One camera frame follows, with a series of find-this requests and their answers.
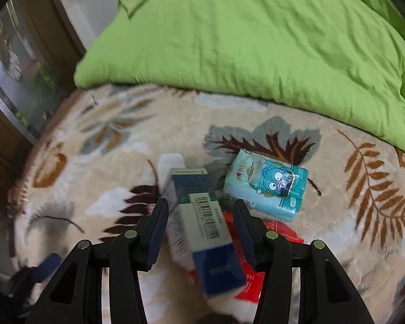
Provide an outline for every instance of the screw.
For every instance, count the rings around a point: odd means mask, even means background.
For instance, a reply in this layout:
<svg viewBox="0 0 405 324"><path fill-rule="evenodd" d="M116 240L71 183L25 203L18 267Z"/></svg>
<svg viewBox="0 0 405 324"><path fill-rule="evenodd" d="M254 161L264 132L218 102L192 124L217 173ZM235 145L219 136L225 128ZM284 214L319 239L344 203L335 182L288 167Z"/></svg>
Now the screw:
<svg viewBox="0 0 405 324"><path fill-rule="evenodd" d="M266 237L268 237L269 239L275 240L279 237L279 234L276 233L276 231L268 231L266 232Z"/></svg>
<svg viewBox="0 0 405 324"><path fill-rule="evenodd" d="M321 240L315 240L313 245L319 250L322 250L326 246L326 244Z"/></svg>
<svg viewBox="0 0 405 324"><path fill-rule="evenodd" d="M128 230L126 231L126 233L124 233L124 237L126 237L127 239L133 239L137 236L137 234L138 233L135 230Z"/></svg>
<svg viewBox="0 0 405 324"><path fill-rule="evenodd" d="M85 248L87 248L87 247L89 247L89 246L90 246L89 240L81 240L81 241L78 243L78 248L81 249L81 250L84 250Z"/></svg>

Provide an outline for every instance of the barcode label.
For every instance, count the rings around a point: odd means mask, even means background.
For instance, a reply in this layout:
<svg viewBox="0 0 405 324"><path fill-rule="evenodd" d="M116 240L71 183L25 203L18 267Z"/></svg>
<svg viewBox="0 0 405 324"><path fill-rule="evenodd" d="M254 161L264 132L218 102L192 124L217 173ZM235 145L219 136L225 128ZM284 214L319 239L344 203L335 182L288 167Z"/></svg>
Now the barcode label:
<svg viewBox="0 0 405 324"><path fill-rule="evenodd" d="M207 237L209 239L218 238L220 234L218 227L216 226L216 220L213 217L213 210L210 206L210 201L207 197L197 197L195 202L197 203L198 213Z"/></svg>

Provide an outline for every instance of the red plastic wrapper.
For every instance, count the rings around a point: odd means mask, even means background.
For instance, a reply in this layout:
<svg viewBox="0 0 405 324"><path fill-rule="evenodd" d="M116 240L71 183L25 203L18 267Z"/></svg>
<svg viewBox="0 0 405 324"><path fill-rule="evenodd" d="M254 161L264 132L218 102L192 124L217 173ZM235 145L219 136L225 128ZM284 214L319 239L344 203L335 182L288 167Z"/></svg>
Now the red plastic wrapper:
<svg viewBox="0 0 405 324"><path fill-rule="evenodd" d="M235 297L239 300L250 301L253 303L258 303L259 296L261 295L262 283L264 282L264 273L256 273L252 267L246 262L243 250L241 248L240 240L238 238L237 231L234 226L234 219L232 213L223 212L225 221L227 222L229 232L232 237L232 241L238 258L243 268L244 273L246 274L246 285L243 290ZM284 236L288 241L303 243L304 240L297 237L297 233L286 226L282 222L277 222L273 220L265 221L268 230L276 231L279 235Z"/></svg>

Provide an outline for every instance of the green fabric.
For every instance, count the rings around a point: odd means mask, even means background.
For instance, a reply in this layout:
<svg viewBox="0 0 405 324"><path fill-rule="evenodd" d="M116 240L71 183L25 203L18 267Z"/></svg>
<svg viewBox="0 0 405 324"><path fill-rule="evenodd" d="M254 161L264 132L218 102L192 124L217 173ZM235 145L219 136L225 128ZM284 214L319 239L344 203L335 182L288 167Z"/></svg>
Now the green fabric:
<svg viewBox="0 0 405 324"><path fill-rule="evenodd" d="M120 0L75 83L274 100L405 151L405 21L390 0Z"/></svg>

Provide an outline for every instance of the beige blanket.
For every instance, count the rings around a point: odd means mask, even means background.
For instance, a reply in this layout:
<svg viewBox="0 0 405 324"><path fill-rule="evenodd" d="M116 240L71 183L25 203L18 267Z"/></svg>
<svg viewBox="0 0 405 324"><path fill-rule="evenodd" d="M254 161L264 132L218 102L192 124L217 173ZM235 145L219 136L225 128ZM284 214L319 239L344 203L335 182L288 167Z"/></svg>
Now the beige blanket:
<svg viewBox="0 0 405 324"><path fill-rule="evenodd" d="M302 210L288 226L307 243L324 240L375 323L386 323L405 302L405 154L321 115L248 98L156 85L83 93L24 178L20 264L65 257L81 239L98 243L133 227L162 195L171 154L206 167L221 189L240 148L309 170ZM140 281L149 323L192 323L211 312L166 244Z"/></svg>

